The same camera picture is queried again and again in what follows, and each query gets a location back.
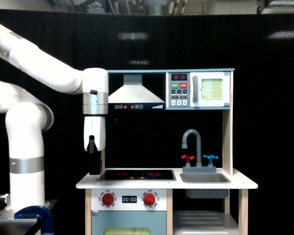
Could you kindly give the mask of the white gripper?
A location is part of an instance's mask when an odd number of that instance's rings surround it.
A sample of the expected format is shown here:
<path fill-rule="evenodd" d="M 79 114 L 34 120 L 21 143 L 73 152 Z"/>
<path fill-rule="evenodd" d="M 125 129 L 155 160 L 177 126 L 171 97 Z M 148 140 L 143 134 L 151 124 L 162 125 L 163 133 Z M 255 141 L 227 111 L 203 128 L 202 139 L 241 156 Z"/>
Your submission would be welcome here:
<path fill-rule="evenodd" d="M 84 119 L 84 149 L 89 154 L 105 148 L 105 117 L 86 116 Z"/>

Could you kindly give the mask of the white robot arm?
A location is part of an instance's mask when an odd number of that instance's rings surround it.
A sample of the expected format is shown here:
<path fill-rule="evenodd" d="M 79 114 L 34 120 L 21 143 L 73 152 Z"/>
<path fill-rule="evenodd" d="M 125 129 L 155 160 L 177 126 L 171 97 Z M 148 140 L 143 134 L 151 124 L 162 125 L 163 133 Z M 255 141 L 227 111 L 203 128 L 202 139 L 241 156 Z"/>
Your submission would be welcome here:
<path fill-rule="evenodd" d="M 76 70 L 40 50 L 0 24 L 0 58 L 46 86 L 66 94 L 82 94 L 84 148 L 105 148 L 108 113 L 108 72 Z M 0 81 L 0 113 L 5 114 L 9 146 L 10 194 L 7 209 L 17 212 L 45 204 L 44 141 L 52 110 L 25 89 Z"/>

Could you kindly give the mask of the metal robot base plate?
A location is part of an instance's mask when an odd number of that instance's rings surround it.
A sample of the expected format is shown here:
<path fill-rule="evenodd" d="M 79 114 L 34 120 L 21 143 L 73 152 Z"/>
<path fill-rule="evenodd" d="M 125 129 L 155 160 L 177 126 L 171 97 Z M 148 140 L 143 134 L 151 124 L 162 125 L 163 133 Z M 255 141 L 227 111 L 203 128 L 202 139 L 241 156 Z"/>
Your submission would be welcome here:
<path fill-rule="evenodd" d="M 39 215 L 38 212 L 30 215 L 29 212 L 25 212 L 23 215 L 15 217 L 16 211 L 9 206 L 5 206 L 0 210 L 0 223 L 37 223 L 39 220 L 45 221 L 49 219 L 49 215 Z"/>

